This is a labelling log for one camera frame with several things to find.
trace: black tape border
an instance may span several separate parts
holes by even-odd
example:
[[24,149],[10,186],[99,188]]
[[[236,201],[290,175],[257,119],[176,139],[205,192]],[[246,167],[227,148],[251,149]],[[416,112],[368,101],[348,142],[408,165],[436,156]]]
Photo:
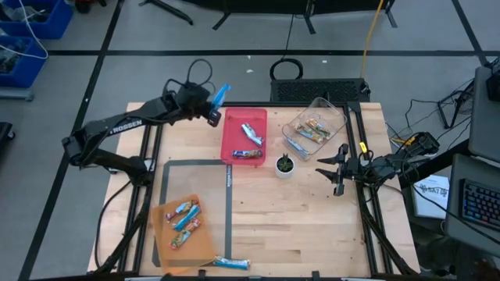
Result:
[[[187,165],[225,165],[226,166],[226,174],[225,174],[225,182],[226,182],[226,233],[225,233],[225,241],[224,241],[224,255],[226,258],[231,257],[231,245],[232,245],[232,223],[231,217],[233,214],[233,169],[231,165],[226,165],[222,160],[212,160],[212,159],[192,159],[192,160],[170,160],[163,166],[163,175],[162,175],[162,189],[159,193],[159,205],[163,205],[166,203],[166,192],[168,190],[168,182],[169,182],[169,174],[170,167],[179,167],[179,166],[187,166]],[[159,263],[159,254],[158,249],[156,248],[156,239],[154,242],[155,246],[153,247],[152,253],[152,263],[156,267],[161,267]]]

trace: transparent box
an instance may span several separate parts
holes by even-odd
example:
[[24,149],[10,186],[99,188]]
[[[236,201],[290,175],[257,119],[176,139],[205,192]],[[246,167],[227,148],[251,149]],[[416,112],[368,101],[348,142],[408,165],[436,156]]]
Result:
[[[305,130],[314,130],[310,124],[311,119],[316,120],[330,134],[322,140],[314,141],[301,135],[297,128],[302,126]],[[318,152],[337,132],[347,123],[347,117],[324,98],[315,98],[311,105],[301,114],[295,117],[287,125],[283,126],[281,132],[284,135],[283,142],[292,150],[299,159],[307,161]]]

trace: candy wrapper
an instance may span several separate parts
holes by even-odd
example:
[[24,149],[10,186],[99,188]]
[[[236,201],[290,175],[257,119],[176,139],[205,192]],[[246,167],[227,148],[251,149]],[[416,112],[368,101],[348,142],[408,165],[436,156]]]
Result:
[[316,119],[310,118],[309,120],[305,121],[307,126],[310,126],[313,130],[315,130],[321,137],[324,138],[330,138],[330,131],[325,129],[323,125],[321,125]]
[[196,205],[198,202],[196,200],[191,200],[188,202],[184,202],[179,207],[175,209],[174,213],[168,213],[165,215],[166,222],[170,223],[173,218],[175,218],[178,215],[184,214],[185,212],[189,212],[191,210],[191,207]]
[[247,138],[250,139],[250,141],[253,141],[255,144],[257,144],[258,147],[262,147],[264,140],[261,137],[257,137],[257,133],[255,132],[255,130],[253,130],[252,127],[250,127],[250,124],[245,123],[241,125],[241,128],[247,135]]
[[194,205],[193,207],[191,207],[191,210],[189,210],[189,213],[185,217],[183,217],[178,223],[173,224],[173,229],[175,231],[181,231],[184,228],[184,226],[201,211],[202,210],[200,209],[199,205]]
[[287,142],[300,154],[302,158],[307,158],[309,156],[309,152],[303,148],[300,144],[294,142],[290,137],[286,137]]
[[213,260],[213,264],[217,266],[223,266],[230,269],[244,269],[248,270],[250,268],[250,260],[235,260],[223,258],[221,256],[216,256]]
[[255,159],[261,158],[263,156],[263,151],[252,150],[252,151],[233,151],[233,158],[236,159]]
[[173,239],[170,241],[169,245],[172,249],[177,249],[191,236],[193,231],[198,228],[202,223],[199,219],[192,219],[186,227],[184,227]]
[[315,141],[318,144],[321,144],[321,142],[323,141],[323,137],[321,137],[319,133],[310,128],[306,128],[303,125],[298,125],[295,129],[298,133],[300,133],[304,137],[307,137],[311,141]]

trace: blue bin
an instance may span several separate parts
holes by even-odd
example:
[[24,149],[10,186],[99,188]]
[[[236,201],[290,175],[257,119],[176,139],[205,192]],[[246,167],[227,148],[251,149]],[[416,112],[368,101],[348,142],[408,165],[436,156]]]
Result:
[[[45,56],[44,51],[31,37],[0,36],[0,44],[4,46],[15,44],[18,40],[27,43],[26,50],[23,53],[41,57]],[[45,59],[21,56],[10,73],[0,73],[0,87],[31,87],[44,63]]]
[[[3,3],[14,9],[21,6],[19,0],[4,0]],[[44,23],[30,23],[34,34],[40,39],[60,39],[73,16],[71,7],[64,0],[23,0],[25,7],[31,3],[43,3],[52,7],[50,16]],[[33,36],[25,22],[0,22],[0,28],[12,36]]]

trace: electronics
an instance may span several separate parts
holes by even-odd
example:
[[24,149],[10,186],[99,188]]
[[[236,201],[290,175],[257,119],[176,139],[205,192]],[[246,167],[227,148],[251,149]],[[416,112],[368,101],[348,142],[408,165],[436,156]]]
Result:
[[460,216],[476,224],[500,230],[499,189],[472,180],[462,180],[460,190]]
[[500,101],[500,74],[494,74],[486,80],[487,96],[491,101]]

